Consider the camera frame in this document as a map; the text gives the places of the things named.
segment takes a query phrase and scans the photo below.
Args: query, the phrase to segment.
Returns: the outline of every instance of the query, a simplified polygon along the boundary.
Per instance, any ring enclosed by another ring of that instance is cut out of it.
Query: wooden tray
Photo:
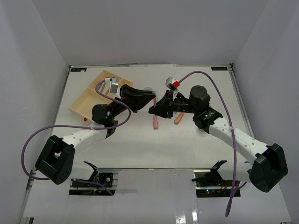
[[[117,76],[111,72],[108,72],[106,70],[103,70],[98,77],[96,77],[95,80],[93,80],[92,83],[84,90],[84,92],[75,100],[74,103],[69,107],[70,110],[80,116],[82,119],[86,119],[87,122],[92,123],[92,108],[97,104],[110,104],[111,100],[102,97],[95,91],[95,86],[105,79],[106,77],[109,78],[117,78],[119,80],[119,87],[122,87],[124,84],[127,84],[129,86],[133,86],[133,83],[123,79],[120,76]],[[106,94],[109,90],[109,86],[106,84],[105,88],[102,89],[102,86],[100,87],[100,91],[102,93]]]

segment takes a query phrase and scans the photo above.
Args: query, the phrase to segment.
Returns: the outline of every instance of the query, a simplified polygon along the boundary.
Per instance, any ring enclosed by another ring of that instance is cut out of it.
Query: white surface
[[[299,3],[269,1],[236,63],[235,75],[256,138],[285,151],[281,181],[292,223],[299,224]]]
[[[56,120],[57,124],[84,124],[83,120],[78,119],[69,111],[68,106],[101,70],[102,68],[88,68],[86,73],[75,72],[70,74]],[[218,84],[232,114],[233,123],[245,131],[240,108],[227,71],[211,72],[209,67],[175,67],[173,65],[108,68],[107,70],[133,81],[136,88],[143,89],[146,86],[151,86],[157,90],[159,97],[166,91],[164,81],[170,74],[181,78],[188,72],[203,70],[211,74]],[[212,99],[211,105],[224,114],[217,93],[202,75],[194,74],[193,77],[185,80],[181,85],[182,93],[188,97],[187,92],[195,84],[201,84],[207,88]],[[136,118],[143,119],[143,123],[139,123],[139,125],[134,123]],[[128,124],[119,127],[115,134],[107,140],[101,141],[99,146],[90,147],[85,154],[78,155],[76,159],[86,157],[92,163],[98,162],[95,165],[110,167],[124,165],[128,167],[147,167],[150,165],[191,167],[198,164],[203,167],[211,167],[219,158],[232,159],[232,150],[229,146],[213,136],[197,132],[194,127],[192,117],[186,114],[178,126],[173,124],[173,120],[159,119],[159,129],[153,131],[152,116],[148,118],[147,110],[144,109],[133,114],[132,120]],[[176,128],[180,128],[181,137],[179,140],[175,139],[178,137]],[[71,132],[72,130],[69,129],[57,129],[54,133],[62,136]],[[174,146],[172,151],[170,147],[166,147],[165,141],[175,141],[175,144],[171,144]],[[241,158],[241,156],[238,157],[239,162],[244,162],[244,159]],[[190,184],[192,175],[189,171],[121,171],[117,189],[136,189],[138,193],[113,197],[69,196],[69,182],[58,186],[54,184],[49,186],[48,181],[35,181],[24,216],[35,217],[36,224],[54,222],[76,224],[86,220],[91,224],[164,224],[175,223],[175,221],[183,224],[183,219],[181,222],[178,220],[180,220],[179,217],[182,217],[180,214],[184,213],[187,223],[195,223],[192,219],[196,214],[194,207],[196,207],[197,202],[199,223],[203,224],[241,222],[272,224],[290,221],[279,186],[274,187],[269,193],[263,193],[248,184],[241,190],[241,197],[234,199],[229,218],[225,218],[224,213],[228,198],[196,199],[194,184]]]
[[[37,182],[24,215],[35,217],[34,224],[197,224],[192,177],[187,170],[121,171],[114,196],[69,196],[70,181],[61,185]],[[118,189],[138,193],[123,195]]]
[[[65,87],[64,96],[55,124],[86,125],[68,108],[84,89],[104,68],[87,68],[87,72],[71,72]],[[125,68],[105,68],[107,71],[133,82],[133,87],[144,89],[149,86],[157,91],[158,99],[165,94],[165,80],[169,76],[177,79],[195,70],[210,74],[224,97],[232,115],[233,124],[246,131],[242,114],[237,103],[234,88],[228,71],[211,71],[211,67],[176,67],[174,65],[149,65]],[[210,81],[202,74],[194,74],[180,85],[180,92],[187,98],[194,85],[203,85],[211,96],[211,106],[224,116],[224,107]],[[158,117],[159,129],[153,129],[153,115],[149,103],[104,141],[97,142],[83,150],[75,161],[89,161],[102,168],[208,168],[218,160],[232,164],[233,150],[214,136],[201,132],[192,121],[192,114],[185,114],[180,124],[172,119]],[[125,111],[117,117],[122,122],[128,115]],[[65,136],[77,129],[57,128],[53,134]],[[239,163],[246,160],[239,155]]]
[[[0,1],[1,223],[18,222],[28,181],[21,149],[34,131],[53,122],[66,75],[67,66],[33,3]],[[29,170],[48,135],[43,132],[28,146]]]
[[[33,0],[68,65],[228,64],[267,0]]]

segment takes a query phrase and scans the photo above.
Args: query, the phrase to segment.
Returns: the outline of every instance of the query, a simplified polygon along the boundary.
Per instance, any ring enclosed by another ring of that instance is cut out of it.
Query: purple cable
[[[232,182],[232,188],[231,188],[231,191],[230,191],[230,196],[229,196],[229,201],[228,201],[228,205],[226,207],[226,211],[225,211],[225,217],[228,217],[229,215],[229,212],[230,212],[230,207],[231,207],[231,204],[232,204],[232,201],[233,201],[233,197],[235,195],[235,191],[236,191],[236,188],[235,188],[235,177],[236,177],[236,172],[237,172],[237,147],[236,147],[236,142],[235,142],[235,132],[234,132],[234,129],[233,129],[233,123],[232,123],[232,119],[230,117],[230,114],[228,112],[228,108],[226,107],[226,104],[224,102],[224,99],[218,89],[218,87],[216,86],[216,83],[213,81],[213,79],[205,72],[203,71],[193,71],[191,73],[189,73],[188,75],[186,75],[185,77],[183,77],[179,83],[183,82],[186,78],[188,78],[190,75],[193,75],[194,73],[201,73],[203,75],[205,75],[206,77],[208,77],[208,79],[210,79],[211,83],[213,84],[214,88],[216,89],[219,97],[220,97],[220,100],[223,104],[223,107],[225,109],[225,112],[228,116],[228,123],[229,125],[231,126],[231,132],[232,132],[232,138],[233,138],[233,149],[234,149],[234,171],[233,171],[233,182]]]
[[[247,182],[244,182],[244,184],[242,184],[240,187],[238,187],[237,190],[240,190],[242,187],[244,187],[247,184]]]
[[[123,102],[121,101],[118,101],[116,99],[113,99],[111,97],[108,97],[102,93],[99,92],[99,88],[100,86],[104,83],[105,81],[102,80],[101,82],[99,82],[96,87],[95,87],[95,90],[98,94],[100,94],[101,96],[107,98],[107,99],[110,99],[116,103],[119,103],[120,105],[124,106],[127,108],[127,110],[129,111],[129,115],[127,117],[127,119],[125,119],[123,122],[121,122],[120,124],[118,125],[115,125],[115,126],[112,126],[112,127],[93,127],[94,130],[104,130],[104,129],[112,129],[112,128],[115,128],[115,127],[119,127],[119,126],[122,126],[123,124],[125,124],[131,117],[131,110],[130,108],[124,104]],[[23,149],[22,149],[22,154],[21,154],[21,165],[22,165],[22,169],[24,171],[24,173],[29,177],[29,178],[32,178],[34,180],[48,180],[48,178],[41,178],[41,177],[36,177],[36,176],[33,176],[31,175],[25,168],[25,161],[24,161],[24,155],[25,155],[25,150],[26,150],[26,147],[28,145],[28,143],[30,142],[30,140],[36,136],[38,133],[44,131],[44,130],[47,130],[49,128],[54,128],[54,127],[71,127],[71,128],[80,128],[80,129],[91,129],[91,127],[86,127],[86,126],[75,126],[75,125],[50,125],[50,126],[46,126],[46,127],[43,127],[39,130],[37,130],[36,132],[34,132],[28,139],[27,141],[25,142],[24,146],[23,146]]]
[[[76,180],[76,181],[80,182],[80,183],[88,183],[88,184],[99,185],[101,188],[104,188],[110,195],[113,196],[113,194],[111,193],[111,191],[108,190],[108,188],[106,188],[103,184],[100,184],[100,183],[97,183],[97,182],[84,181],[84,180]]]

